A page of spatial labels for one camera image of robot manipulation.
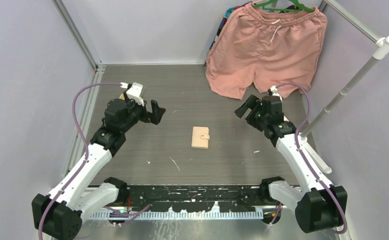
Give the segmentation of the beige leather card holder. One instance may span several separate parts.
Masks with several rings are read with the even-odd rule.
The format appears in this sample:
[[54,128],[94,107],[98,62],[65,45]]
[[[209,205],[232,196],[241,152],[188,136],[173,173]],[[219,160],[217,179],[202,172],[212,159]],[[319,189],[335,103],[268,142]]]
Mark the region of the beige leather card holder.
[[192,128],[192,148],[208,149],[210,139],[210,130],[208,127],[194,126]]

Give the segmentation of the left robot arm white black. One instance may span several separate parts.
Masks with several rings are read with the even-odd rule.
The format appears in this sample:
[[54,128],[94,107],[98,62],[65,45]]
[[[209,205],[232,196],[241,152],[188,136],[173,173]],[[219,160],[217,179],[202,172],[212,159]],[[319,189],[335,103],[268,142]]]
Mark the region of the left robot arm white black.
[[134,100],[113,99],[107,104],[102,125],[81,159],[55,188],[46,195],[37,194],[31,202],[40,239],[47,234],[57,240],[73,240],[98,210],[111,203],[117,207],[127,203],[127,183],[115,177],[108,177],[91,193],[84,192],[124,144],[126,132],[138,122],[160,123],[166,109],[155,100],[150,103],[152,111]]

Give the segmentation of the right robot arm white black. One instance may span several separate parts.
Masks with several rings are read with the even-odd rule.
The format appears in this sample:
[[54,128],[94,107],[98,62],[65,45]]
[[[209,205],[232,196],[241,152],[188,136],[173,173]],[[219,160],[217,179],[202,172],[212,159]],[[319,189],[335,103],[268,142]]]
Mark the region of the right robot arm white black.
[[235,110],[246,122],[263,132],[287,161],[300,188],[290,186],[282,177],[270,177],[260,184],[260,199],[268,206],[276,201],[290,209],[304,233],[329,230],[344,225],[348,194],[335,186],[314,163],[308,143],[302,143],[295,125],[283,113],[282,100],[276,95],[249,98]]

